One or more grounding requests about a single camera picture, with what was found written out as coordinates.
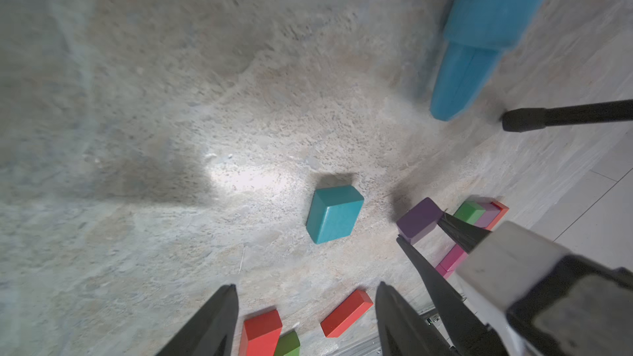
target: green wooden block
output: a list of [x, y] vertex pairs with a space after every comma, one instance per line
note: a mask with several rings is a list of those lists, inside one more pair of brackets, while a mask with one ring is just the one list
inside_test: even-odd
[[323, 243], [352, 234], [364, 201], [352, 186], [315, 191], [306, 225], [312, 241]]
[[291, 331], [279, 338], [274, 356], [299, 356], [299, 336], [295, 331]]
[[486, 213], [486, 210], [477, 202], [466, 201], [462, 204], [462, 206], [460, 206], [453, 216], [461, 221], [475, 225], [477, 220], [479, 220], [484, 213]]

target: floor tile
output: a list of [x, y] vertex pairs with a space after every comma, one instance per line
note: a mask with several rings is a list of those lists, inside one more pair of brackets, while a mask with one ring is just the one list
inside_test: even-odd
[[624, 138], [591, 170], [618, 181], [631, 169], [633, 169], [633, 130], [627, 132]]
[[633, 269], [633, 171], [565, 231], [557, 242], [607, 267]]
[[550, 241], [555, 240], [615, 183], [597, 173], [587, 172], [531, 230]]

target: wooden block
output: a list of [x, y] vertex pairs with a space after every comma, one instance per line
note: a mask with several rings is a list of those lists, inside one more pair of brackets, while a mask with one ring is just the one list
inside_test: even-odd
[[469, 224], [475, 224], [485, 210], [477, 202], [466, 201], [453, 216]]
[[245, 320], [239, 356], [273, 356], [281, 328], [277, 310]]
[[453, 273], [452, 271], [451, 271], [451, 272], [448, 272], [446, 269], [444, 269], [444, 268], [442, 267], [442, 265], [441, 265], [441, 264], [438, 264], [438, 265], [437, 265], [437, 267], [436, 267], [436, 271], [437, 271], [438, 273], [440, 273], [440, 275], [441, 275], [441, 276], [443, 276], [443, 277], [444, 277], [444, 279], [448, 279], [448, 277], [449, 277], [449, 276]]
[[352, 234], [364, 201], [352, 186], [315, 191], [306, 225], [312, 241], [323, 243]]
[[279, 338], [277, 349], [275, 349], [275, 356], [299, 356], [300, 346], [299, 336], [297, 336], [295, 331], [291, 331]]
[[411, 208], [403, 217], [396, 221], [398, 231], [414, 245], [417, 241], [437, 226], [437, 221], [442, 217], [442, 210], [431, 198], [424, 198], [422, 202]]
[[495, 227], [495, 225], [497, 225], [497, 223], [503, 218], [503, 216], [505, 216], [505, 214], [508, 213], [508, 211], [510, 210], [510, 208], [503, 205], [501, 202], [493, 201], [492, 204], [496, 206], [497, 208], [501, 209], [501, 211], [499, 212], [497, 217], [486, 227], [486, 229], [490, 229], [490, 230], [492, 230]]
[[475, 227], [486, 228], [493, 220], [499, 215], [501, 209], [494, 203], [479, 203], [479, 206], [484, 208], [485, 212], [481, 215], [479, 220], [475, 223]]
[[338, 338], [373, 304], [372, 299], [363, 290], [354, 290], [354, 293], [321, 322], [323, 334], [328, 338]]
[[442, 268], [446, 269], [447, 272], [455, 271], [457, 267], [460, 266], [463, 260], [466, 260], [468, 254], [464, 252], [464, 250], [459, 246], [455, 245], [450, 252], [442, 259], [442, 262], [439, 263]]

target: pink wooden block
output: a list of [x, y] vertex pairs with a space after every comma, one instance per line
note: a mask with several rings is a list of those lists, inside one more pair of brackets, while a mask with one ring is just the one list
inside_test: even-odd
[[438, 265], [436, 267], [436, 271], [440, 273], [440, 275], [443, 276], [444, 279], [448, 279], [448, 277], [453, 273], [452, 271], [447, 272], [446, 269], [442, 268], [442, 265]]
[[444, 257], [442, 262], [439, 263], [439, 265], [441, 265], [447, 272], [455, 271], [462, 261], [466, 260], [466, 257], [468, 257], [468, 254], [458, 245], [455, 245], [451, 251], [448, 252], [446, 257]]
[[507, 206], [503, 205], [501, 202], [498, 202], [498, 201], [493, 201], [493, 205], [501, 209], [501, 211], [499, 212], [497, 217], [493, 220], [493, 222], [488, 224], [488, 226], [486, 227], [486, 229], [490, 229], [490, 230], [492, 230], [493, 227], [497, 225], [497, 223], [503, 218], [503, 216], [505, 216], [505, 214], [508, 213], [508, 211], [510, 210], [510, 208], [508, 208]]
[[475, 223], [475, 227], [486, 228], [493, 220], [497, 217], [501, 208], [498, 208], [496, 205], [492, 203], [482, 203], [479, 202], [479, 206], [484, 208], [486, 211], [481, 215], [479, 220]]

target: red wooden block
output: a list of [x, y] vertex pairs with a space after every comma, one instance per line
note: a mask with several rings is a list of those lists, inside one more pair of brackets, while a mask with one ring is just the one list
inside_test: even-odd
[[244, 321], [239, 356], [273, 356], [282, 323], [275, 309]]
[[491, 203], [497, 208], [501, 209], [501, 211], [499, 212], [497, 217], [486, 226], [486, 229], [493, 229], [494, 226], [497, 225], [497, 223], [501, 220], [501, 218], [503, 218], [503, 216], [505, 216], [505, 214], [508, 213], [508, 211], [510, 210], [510, 208], [503, 205], [501, 202], [492, 201]]
[[463, 260], [466, 260], [468, 254], [459, 246], [455, 245], [450, 252], [442, 259], [439, 265], [446, 269], [447, 272], [455, 271], [460, 266]]
[[452, 271], [451, 271], [451, 272], [448, 272], [446, 269], [444, 269], [444, 268], [442, 267], [442, 265], [441, 265], [441, 264], [438, 264], [438, 265], [437, 265], [437, 267], [436, 267], [436, 271], [437, 271], [438, 273], [440, 273], [440, 275], [441, 275], [441, 276], [443, 276], [443, 277], [444, 277], [444, 279], [448, 279], [448, 277], [449, 277], [449, 276], [453, 273]]
[[354, 290], [354, 293], [321, 322], [323, 334], [328, 338], [338, 338], [373, 304], [372, 299], [363, 290]]

